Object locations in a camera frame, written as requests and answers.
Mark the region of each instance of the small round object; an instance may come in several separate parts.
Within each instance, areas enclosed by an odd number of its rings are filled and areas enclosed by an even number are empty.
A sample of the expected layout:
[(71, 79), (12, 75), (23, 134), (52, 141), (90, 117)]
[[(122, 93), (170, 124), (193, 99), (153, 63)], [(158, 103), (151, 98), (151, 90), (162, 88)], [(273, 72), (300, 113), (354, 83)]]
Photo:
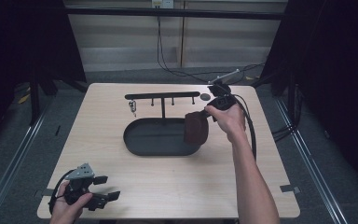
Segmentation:
[(211, 96), (208, 94), (208, 93), (203, 93), (201, 96), (200, 96), (201, 100), (203, 101), (209, 101), (211, 100)]

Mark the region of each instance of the table surface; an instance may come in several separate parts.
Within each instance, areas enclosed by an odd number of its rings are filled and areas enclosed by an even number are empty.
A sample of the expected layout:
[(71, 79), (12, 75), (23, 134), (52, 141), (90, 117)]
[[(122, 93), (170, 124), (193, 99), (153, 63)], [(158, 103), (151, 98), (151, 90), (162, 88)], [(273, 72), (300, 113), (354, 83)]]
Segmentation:
[[(273, 141), (263, 109), (252, 87), (230, 87), (244, 98), (255, 126), (257, 165), (278, 207), (280, 217), (300, 213), (281, 157)], [(185, 157), (140, 157), (131, 154), (123, 133), (134, 120), (161, 118), (160, 100), (136, 100), (136, 118), (130, 112), (126, 94), (199, 91), (209, 93), (206, 85), (107, 84), (95, 83), (78, 111), (72, 130), (57, 162), (48, 189), (53, 189), (67, 171), (88, 162), (98, 175), (107, 175), (106, 184), (91, 185), (89, 190), (107, 194), (120, 190), (117, 201), (94, 212), (84, 209), (83, 218), (236, 218), (237, 199), (231, 144), (212, 118), (209, 136), (200, 149)], [(195, 98), (166, 99), (166, 117), (184, 118), (201, 111), (208, 102)], [(37, 210), (50, 218), (49, 197), (43, 197)]]

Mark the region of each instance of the wall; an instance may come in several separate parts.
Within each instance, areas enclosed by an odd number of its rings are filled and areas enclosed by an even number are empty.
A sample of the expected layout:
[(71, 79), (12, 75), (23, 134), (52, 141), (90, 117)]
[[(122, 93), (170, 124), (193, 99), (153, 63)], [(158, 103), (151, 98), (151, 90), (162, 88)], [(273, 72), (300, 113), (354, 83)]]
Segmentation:
[[(151, 7), (151, 1), (67, 0), (67, 6)], [(284, 12), (286, 1), (174, 1), (174, 8)], [(86, 72), (158, 67), (156, 17), (69, 15)], [(161, 18), (168, 67), (267, 59), (279, 21)]]

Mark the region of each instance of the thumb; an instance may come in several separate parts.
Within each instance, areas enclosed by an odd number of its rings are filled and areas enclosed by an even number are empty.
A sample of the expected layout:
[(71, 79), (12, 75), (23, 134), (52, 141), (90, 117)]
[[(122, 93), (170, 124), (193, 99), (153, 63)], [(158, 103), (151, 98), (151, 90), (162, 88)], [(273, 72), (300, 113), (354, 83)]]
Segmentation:
[(210, 115), (214, 116), (216, 119), (220, 119), (221, 111), (216, 109), (216, 107), (212, 105), (205, 106), (205, 111), (208, 112)]

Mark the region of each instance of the black cable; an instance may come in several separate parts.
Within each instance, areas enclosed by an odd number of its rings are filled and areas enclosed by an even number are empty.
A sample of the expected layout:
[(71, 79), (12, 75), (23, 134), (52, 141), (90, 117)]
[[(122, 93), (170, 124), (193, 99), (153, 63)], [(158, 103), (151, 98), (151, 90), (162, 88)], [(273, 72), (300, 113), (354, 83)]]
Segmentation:
[(48, 203), (48, 210), (50, 211), (51, 214), (53, 214), (53, 208), (54, 208), (54, 205), (55, 205), (57, 199), (61, 198), (63, 196), (63, 195), (60, 195), (60, 196), (56, 197), (56, 194), (57, 194), (58, 188), (60, 187), (61, 182), (67, 175), (71, 174), (73, 171), (74, 170), (70, 170), (66, 174), (64, 174), (58, 181), (56, 187), (54, 188), (53, 193), (51, 194), (50, 202)]
[[(231, 71), (221, 71), (221, 72), (202, 72), (202, 73), (193, 73), (193, 74), (189, 74), (186, 72), (182, 72), (182, 71), (173, 71), (172, 69), (168, 68), (167, 64), (165, 63), (165, 58), (164, 58), (164, 53), (163, 53), (163, 47), (162, 47), (162, 37), (161, 37), (161, 20), (160, 17), (158, 17), (158, 50), (157, 50), (157, 59), (158, 59), (158, 65), (159, 67), (161, 67), (164, 71), (169, 72), (170, 74), (177, 76), (177, 77), (193, 77), (196, 80), (199, 80), (201, 82), (205, 82), (208, 83), (208, 80), (204, 80), (202, 78), (196, 77), (196, 76), (200, 76), (200, 75), (209, 75), (209, 74), (227, 74), (230, 73)], [(240, 72), (242, 72), (242, 76), (239, 80), (229, 84), (229, 85), (234, 85), (237, 84), (238, 82), (242, 81), (244, 78), (244, 72), (254, 69), (258, 66), (264, 66), (265, 63), (258, 63), (258, 64), (249, 64), (244, 66)]]
[(289, 126), (282, 127), (279, 130), (272, 132), (272, 135), (274, 135), (275, 142), (281, 141), (283, 138), (285, 138), (286, 136), (288, 136), (289, 134), (291, 134), (292, 132), (294, 132), (297, 129), (298, 124), (300, 122), (300, 118), (301, 118), (301, 109), (302, 109), (303, 99), (304, 99), (303, 95), (297, 88), (296, 89), (296, 106), (297, 106), (297, 108), (296, 108), (296, 113), (295, 113), (295, 120), (293, 120), (293, 122)]
[(219, 85), (216, 85), (216, 84), (213, 84), (214, 86), (220, 88), (221, 90), (223, 90), (227, 95), (229, 95), (232, 99), (235, 100), (235, 102), (240, 106), (241, 110), (243, 111), (243, 115), (246, 117), (246, 121), (248, 123), (248, 126), (249, 126), (249, 132), (251, 134), (251, 141), (252, 141), (252, 152), (254, 154), (254, 157), (256, 159), (256, 142), (255, 142), (255, 127), (253, 125), (253, 122), (252, 122), (252, 119), (250, 117), (250, 113), (249, 113), (249, 110), (248, 110), (248, 106), (246, 104), (246, 102), (243, 100), (243, 98), (241, 97), (241, 99), (244, 101), (245, 105), (246, 105), (246, 108), (245, 106), (243, 106), (243, 104), (237, 99), (237, 97), (235, 97), (235, 95), (231, 94), (231, 92), (229, 92), (228, 90), (226, 90), (225, 88), (219, 86)]

